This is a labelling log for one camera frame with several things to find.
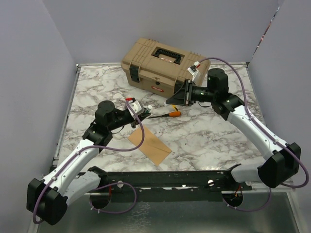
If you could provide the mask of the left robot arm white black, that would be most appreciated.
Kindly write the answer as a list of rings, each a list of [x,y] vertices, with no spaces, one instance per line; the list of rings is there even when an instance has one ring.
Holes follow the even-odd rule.
[[[112,131],[127,124],[135,128],[150,116],[152,106],[144,107],[135,99],[126,101],[126,108],[119,110],[105,100],[98,104],[95,119],[86,129],[71,154],[41,180],[32,179],[27,187],[26,208],[33,214],[33,223],[45,221],[54,225],[64,216],[67,208],[85,193],[98,192],[107,187],[107,179],[94,171],[87,171],[77,178],[82,168],[102,150],[109,150]]]

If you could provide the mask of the brown paper envelope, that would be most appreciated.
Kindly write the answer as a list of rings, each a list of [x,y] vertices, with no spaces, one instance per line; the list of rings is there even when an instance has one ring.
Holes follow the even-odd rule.
[[[139,150],[149,158],[154,165],[159,166],[172,152],[158,137],[144,127],[144,141]]]

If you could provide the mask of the green white glue stick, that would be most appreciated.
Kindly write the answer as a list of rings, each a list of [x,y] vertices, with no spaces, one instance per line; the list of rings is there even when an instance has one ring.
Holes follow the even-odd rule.
[[[153,109],[153,107],[151,105],[148,105],[146,107],[146,112],[149,113],[152,109]]]

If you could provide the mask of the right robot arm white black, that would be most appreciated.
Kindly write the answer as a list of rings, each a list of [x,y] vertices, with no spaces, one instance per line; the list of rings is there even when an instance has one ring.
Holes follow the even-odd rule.
[[[185,80],[181,88],[166,100],[167,104],[180,106],[191,106],[195,102],[211,103],[214,112],[237,127],[265,159],[262,165],[234,166],[223,178],[227,189],[234,190],[243,182],[261,182],[275,188],[298,172],[301,148],[274,135],[249,112],[242,99],[229,92],[224,70],[210,69],[206,87]]]

